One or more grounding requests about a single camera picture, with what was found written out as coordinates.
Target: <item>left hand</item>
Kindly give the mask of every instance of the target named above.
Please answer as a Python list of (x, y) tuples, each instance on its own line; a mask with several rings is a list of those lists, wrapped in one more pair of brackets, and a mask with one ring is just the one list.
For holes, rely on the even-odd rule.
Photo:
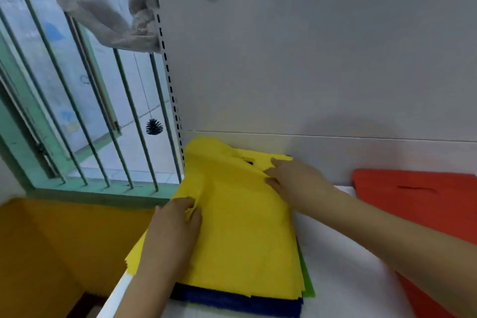
[(162, 209), (156, 208), (147, 229), (138, 275), (162, 275), (172, 284), (181, 279), (199, 236), (202, 210), (197, 207), (186, 221), (186, 210), (194, 199), (170, 200)]

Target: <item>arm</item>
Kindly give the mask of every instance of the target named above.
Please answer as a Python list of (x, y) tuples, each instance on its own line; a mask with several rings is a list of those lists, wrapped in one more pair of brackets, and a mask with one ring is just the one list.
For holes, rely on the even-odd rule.
[(187, 268), (199, 236), (202, 214), (197, 208), (186, 222), (194, 200), (170, 200), (156, 208), (147, 229), (137, 274), (128, 285), (115, 318), (159, 318), (174, 284)]
[(266, 182), (292, 208), (353, 239), (457, 317), (477, 317), (476, 245), (355, 199), (299, 161), (272, 163)]

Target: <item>right hand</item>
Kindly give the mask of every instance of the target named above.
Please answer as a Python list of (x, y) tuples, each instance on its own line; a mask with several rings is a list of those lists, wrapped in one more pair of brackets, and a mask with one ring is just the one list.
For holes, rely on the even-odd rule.
[(311, 216), (319, 210), (332, 208), (333, 196), (339, 193), (314, 167), (300, 160), (271, 159), (272, 168), (264, 172), (270, 185), (288, 205), (299, 213)]

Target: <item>stack of felt sheets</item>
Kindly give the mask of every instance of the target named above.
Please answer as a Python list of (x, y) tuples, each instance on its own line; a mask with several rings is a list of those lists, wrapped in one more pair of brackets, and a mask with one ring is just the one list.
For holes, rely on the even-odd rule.
[[(196, 137), (185, 148), (185, 178), (173, 198), (195, 198), (194, 208), (202, 207), (202, 227), (171, 298), (275, 317), (300, 316), (302, 298), (314, 296), (313, 286), (289, 207), (264, 182), (271, 157), (291, 159), (234, 149), (206, 137)], [(131, 275), (146, 233), (126, 258)]]

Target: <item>metal railing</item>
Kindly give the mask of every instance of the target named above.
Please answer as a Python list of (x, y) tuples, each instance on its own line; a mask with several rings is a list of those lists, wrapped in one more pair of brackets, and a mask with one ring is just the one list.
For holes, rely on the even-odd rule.
[[(30, 15), (33, 19), (33, 22), (34, 22), (34, 24), (35, 24), (35, 26), (38, 30), (40, 38), (41, 38), (43, 44), (45, 45), (48, 56), (51, 59), (51, 62), (52, 62), (53, 67), (56, 71), (56, 74), (58, 75), (58, 79), (60, 80), (60, 82), (63, 86), (63, 89), (66, 92), (66, 95), (68, 97), (69, 103), (71, 104), (71, 106), (73, 108), (73, 111), (74, 111), (75, 116), (78, 120), (80, 128), (81, 128), (81, 130), (83, 131), (83, 133), (86, 137), (88, 146), (91, 149), (92, 154), (93, 154), (94, 158), (96, 159), (96, 161), (98, 163), (98, 167), (101, 170), (101, 173), (104, 177), (104, 182), (105, 182), (107, 187), (110, 187), (111, 186), (110, 179), (108, 178), (108, 176), (106, 174), (106, 170), (104, 169), (104, 166), (103, 166), (103, 164), (101, 162), (101, 159), (98, 155), (98, 151), (97, 151), (96, 147), (94, 146), (93, 141), (91, 139), (91, 135), (89, 134), (89, 132), (86, 128), (86, 124), (85, 124), (83, 118), (81, 117), (80, 111), (79, 111), (78, 106), (75, 102), (73, 94), (71, 93), (71, 90), (70, 90), (70, 88), (69, 88), (69, 86), (66, 82), (64, 74), (63, 74), (63, 72), (62, 72), (62, 70), (59, 66), (58, 60), (57, 60), (57, 58), (56, 58), (56, 56), (53, 52), (53, 49), (51, 48), (51, 45), (50, 45), (50, 43), (48, 41), (48, 38), (45, 34), (45, 31), (44, 31), (44, 29), (41, 25), (41, 22), (38, 18), (38, 15), (35, 12), (33, 4), (31, 2), (31, 0), (25, 0), (25, 2), (26, 2), (26, 5), (27, 5), (27, 9), (28, 9), (28, 11), (29, 11), (29, 13), (30, 13)], [(108, 115), (107, 108), (106, 108), (106, 106), (104, 104), (104, 101), (102, 99), (101, 92), (100, 92), (100, 89), (98, 87), (97, 71), (95, 70), (95, 66), (92, 62), (92, 58), (91, 58), (91, 56), (89, 54), (89, 51), (86, 47), (84, 36), (82, 34), (82, 31), (81, 31), (78, 23), (71, 16), (69, 16), (67, 13), (65, 13), (65, 18), (66, 18), (66, 21), (68, 23), (69, 29), (72, 33), (73, 40), (75, 41), (75, 44), (76, 44), (76, 47), (78, 49), (78, 53), (81, 57), (81, 61), (83, 63), (83, 66), (86, 70), (86, 75), (87, 75), (88, 81), (89, 81), (89, 83), (92, 87), (92, 91), (94, 93), (96, 101), (97, 101), (97, 103), (99, 105), (99, 108), (101, 110), (101, 114), (104, 118), (104, 122), (106, 124), (107, 129), (108, 129), (109, 135), (111, 136), (111, 140), (113, 142), (113, 145), (114, 145), (114, 147), (116, 149), (116, 152), (119, 156), (119, 159), (121, 161), (122, 168), (123, 168), (123, 170), (126, 174), (129, 187), (131, 189), (133, 189), (134, 188), (134, 182), (131, 178), (131, 174), (128, 170), (126, 161), (124, 160), (124, 156), (121, 152), (121, 148), (120, 148), (119, 143), (118, 143), (118, 141), (116, 139), (116, 136), (114, 134), (114, 126), (112, 125), (112, 122), (111, 122), (110, 117)], [(28, 62), (28, 60), (25, 56), (25, 53), (23, 52), (23, 50), (20, 46), (18, 38), (16, 38), (16, 36), (13, 32), (13, 29), (10, 26), (10, 24), (8, 22), (8, 19), (7, 19), (6, 15), (4, 14), (1, 6), (0, 6), (0, 20), (3, 23), (3, 26), (5, 27), (5, 30), (8, 34), (8, 36), (10, 37), (10, 39), (12, 41), (12, 44), (13, 44), (16, 52), (18, 53), (18, 56), (19, 56), (21, 62), (25, 66), (25, 70), (27, 71), (28, 77), (30, 78), (34, 88), (38, 92), (38, 96), (39, 96), (42, 104), (45, 106), (45, 110), (47, 111), (47, 113), (48, 113), (54, 127), (56, 128), (64, 146), (66, 147), (66, 150), (68, 151), (69, 157), (73, 161), (73, 163), (75, 165), (75, 168), (78, 170), (84, 185), (88, 185), (88, 180), (85, 176), (85, 173), (83, 172), (83, 170), (81, 168), (81, 165), (80, 165), (80, 163), (78, 162), (78, 159), (75, 156), (75, 153), (73, 152), (72, 148), (70, 147), (68, 139), (66, 138), (64, 132), (62, 131), (60, 123), (58, 122), (57, 118), (55, 117), (55, 115), (53, 113), (53, 110), (52, 110), (52, 107), (51, 107), (50, 103), (48, 102), (48, 99), (46, 98), (45, 93), (41, 89), (39, 80), (38, 80), (37, 76), (35, 75), (35, 73), (33, 72), (33, 69), (31, 67), (30, 63)], [(134, 122), (135, 122), (135, 125), (136, 125), (136, 128), (137, 128), (137, 132), (139, 134), (139, 139), (140, 139), (143, 151), (144, 151), (144, 155), (146, 157), (147, 166), (148, 166), (149, 172), (151, 173), (151, 177), (152, 177), (152, 181), (154, 183), (154, 187), (155, 187), (156, 191), (159, 191), (159, 185), (158, 185), (158, 181), (156, 179), (156, 173), (154, 171), (152, 161), (151, 161), (151, 157), (149, 155), (149, 151), (148, 151), (148, 148), (147, 148), (147, 145), (146, 145), (146, 140), (144, 138), (144, 134), (143, 134), (141, 126), (140, 126), (139, 116), (137, 114), (137, 110), (136, 110), (136, 107), (134, 105), (131, 90), (129, 88), (129, 84), (128, 84), (126, 75), (124, 73), (124, 68), (122, 66), (121, 57), (119, 56), (119, 52), (118, 52), (117, 49), (113, 49), (113, 53), (114, 53), (114, 56), (116, 58), (116, 64), (117, 64), (117, 67), (118, 67), (118, 70), (119, 70), (119, 75), (121, 76), (122, 85), (124, 87), (126, 97), (127, 97), (128, 103), (129, 103), (129, 107), (131, 108), (131, 111), (132, 111), (132, 114), (133, 114), (133, 119), (134, 119)], [(174, 164), (175, 164), (175, 169), (176, 169), (176, 173), (177, 173), (177, 178), (178, 178), (179, 182), (181, 182), (182, 178), (181, 178), (181, 172), (180, 172), (178, 158), (177, 158), (177, 155), (176, 155), (176, 147), (174, 146), (174, 141), (173, 141), (173, 138), (172, 138), (172, 130), (171, 130), (169, 118), (167, 116), (167, 110), (166, 110), (165, 103), (164, 103), (164, 96), (163, 96), (162, 89), (161, 89), (161, 86), (160, 86), (156, 61), (154, 59), (154, 55), (150, 54), (149, 57), (150, 57), (152, 71), (153, 71), (153, 74), (154, 74), (155, 84), (156, 84), (157, 91), (158, 91), (160, 106), (161, 106), (161, 110), (162, 110), (162, 113), (163, 113), (164, 125), (165, 125), (165, 129), (167, 131), (167, 136), (168, 136), (168, 139), (169, 139), (171, 152), (172, 152), (172, 155), (173, 155), (173, 158), (174, 158)], [(59, 169), (57, 167), (55, 167), (55, 170), (57, 170), (55, 172), (61, 178), (62, 182), (65, 183), (66, 180), (67, 180), (67, 177), (61, 171), (59, 171)]]

